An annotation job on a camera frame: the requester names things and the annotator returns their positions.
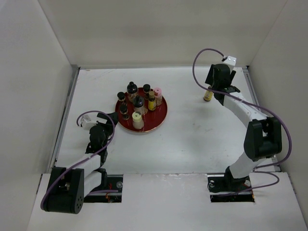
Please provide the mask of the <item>black cap spice bottle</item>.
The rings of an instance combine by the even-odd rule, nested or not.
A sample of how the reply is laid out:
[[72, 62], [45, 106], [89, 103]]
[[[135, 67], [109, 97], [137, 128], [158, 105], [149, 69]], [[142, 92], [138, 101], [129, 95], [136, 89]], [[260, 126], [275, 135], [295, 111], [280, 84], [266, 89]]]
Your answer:
[[144, 84], [143, 85], [143, 93], [144, 93], [144, 98], [148, 100], [149, 98], [149, 92], [151, 91], [151, 86], [149, 84]]
[[125, 100], [125, 93], [124, 92], [119, 92], [117, 94], [118, 100], [119, 101], [124, 101]]
[[120, 113], [122, 115], [123, 120], [129, 120], [128, 108], [125, 104], [121, 104]]

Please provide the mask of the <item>pink cap spice jar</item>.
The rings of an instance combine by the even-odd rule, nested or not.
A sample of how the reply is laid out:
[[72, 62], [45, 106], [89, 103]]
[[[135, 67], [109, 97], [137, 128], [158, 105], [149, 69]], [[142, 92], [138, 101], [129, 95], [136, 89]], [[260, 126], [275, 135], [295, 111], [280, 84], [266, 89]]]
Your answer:
[[162, 104], [162, 90], [160, 88], [154, 88], [154, 96], [156, 106], [160, 106]]

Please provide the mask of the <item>yellow label oil bottle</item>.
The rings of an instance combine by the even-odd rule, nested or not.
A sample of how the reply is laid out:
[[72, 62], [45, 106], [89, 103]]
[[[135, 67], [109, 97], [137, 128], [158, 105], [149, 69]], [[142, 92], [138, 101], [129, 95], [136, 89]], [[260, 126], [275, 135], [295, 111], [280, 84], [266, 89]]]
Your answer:
[[212, 86], [208, 86], [208, 90], [206, 90], [205, 94], [204, 94], [204, 101], [209, 102], [212, 99], [213, 96], [213, 92], [211, 91]]
[[150, 91], [148, 95], [148, 109], [154, 111], [156, 109], [156, 100], [154, 91]]

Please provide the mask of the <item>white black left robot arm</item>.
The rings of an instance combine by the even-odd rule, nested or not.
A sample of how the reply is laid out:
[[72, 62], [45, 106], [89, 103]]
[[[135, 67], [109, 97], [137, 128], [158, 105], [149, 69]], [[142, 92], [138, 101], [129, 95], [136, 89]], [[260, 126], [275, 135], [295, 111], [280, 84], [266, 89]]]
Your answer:
[[108, 179], [103, 176], [102, 166], [106, 161], [107, 147], [115, 135], [119, 118], [116, 112], [106, 114], [95, 110], [94, 113], [106, 122], [91, 122], [89, 112], [78, 116], [77, 126], [88, 128], [90, 134], [85, 154], [67, 167], [52, 169], [47, 190], [40, 202], [41, 210], [78, 214], [84, 198], [93, 189], [98, 192], [106, 190]]

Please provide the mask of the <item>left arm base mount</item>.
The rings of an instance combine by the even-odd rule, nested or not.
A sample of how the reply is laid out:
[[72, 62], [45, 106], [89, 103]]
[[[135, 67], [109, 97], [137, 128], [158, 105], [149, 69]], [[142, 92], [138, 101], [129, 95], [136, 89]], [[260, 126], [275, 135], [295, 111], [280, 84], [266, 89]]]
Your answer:
[[105, 175], [103, 182], [84, 199], [85, 203], [121, 203], [123, 175]]

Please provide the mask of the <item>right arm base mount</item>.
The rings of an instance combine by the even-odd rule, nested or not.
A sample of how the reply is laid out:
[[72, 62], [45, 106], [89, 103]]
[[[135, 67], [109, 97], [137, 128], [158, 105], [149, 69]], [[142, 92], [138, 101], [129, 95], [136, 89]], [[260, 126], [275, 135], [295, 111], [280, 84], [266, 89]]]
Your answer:
[[209, 175], [207, 179], [212, 203], [255, 201], [249, 176], [230, 182], [223, 175]]

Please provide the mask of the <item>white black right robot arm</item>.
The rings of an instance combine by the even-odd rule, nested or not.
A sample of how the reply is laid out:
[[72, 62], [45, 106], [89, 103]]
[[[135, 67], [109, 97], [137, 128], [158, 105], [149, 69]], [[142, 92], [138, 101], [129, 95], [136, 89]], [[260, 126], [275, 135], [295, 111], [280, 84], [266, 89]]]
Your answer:
[[281, 123], [257, 110], [246, 101], [241, 91], [232, 86], [235, 71], [226, 64], [213, 64], [205, 80], [214, 91], [219, 103], [234, 113], [246, 127], [244, 152], [235, 163], [228, 166], [221, 182], [228, 191], [235, 191], [247, 180], [249, 173], [263, 159], [282, 151]]

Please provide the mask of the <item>cream cap spice jar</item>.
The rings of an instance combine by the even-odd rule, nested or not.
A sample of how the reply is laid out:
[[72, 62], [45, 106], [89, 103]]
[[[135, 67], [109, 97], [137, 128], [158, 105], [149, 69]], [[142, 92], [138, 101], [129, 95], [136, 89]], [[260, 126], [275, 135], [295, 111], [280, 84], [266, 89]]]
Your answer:
[[144, 127], [144, 121], [140, 112], [134, 112], [132, 114], [132, 120], [132, 124], [135, 129], [140, 130]]

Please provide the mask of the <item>black knob glass dispenser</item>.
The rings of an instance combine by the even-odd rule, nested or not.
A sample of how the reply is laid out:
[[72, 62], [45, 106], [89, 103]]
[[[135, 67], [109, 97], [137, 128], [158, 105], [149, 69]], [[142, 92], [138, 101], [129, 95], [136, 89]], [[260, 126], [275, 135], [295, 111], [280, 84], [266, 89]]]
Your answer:
[[137, 85], [131, 81], [127, 86], [128, 99], [130, 102], [133, 102], [133, 99], [138, 95]]
[[139, 112], [142, 116], [147, 113], [147, 109], [144, 106], [144, 98], [137, 95], [133, 99], [133, 108], [135, 112]]

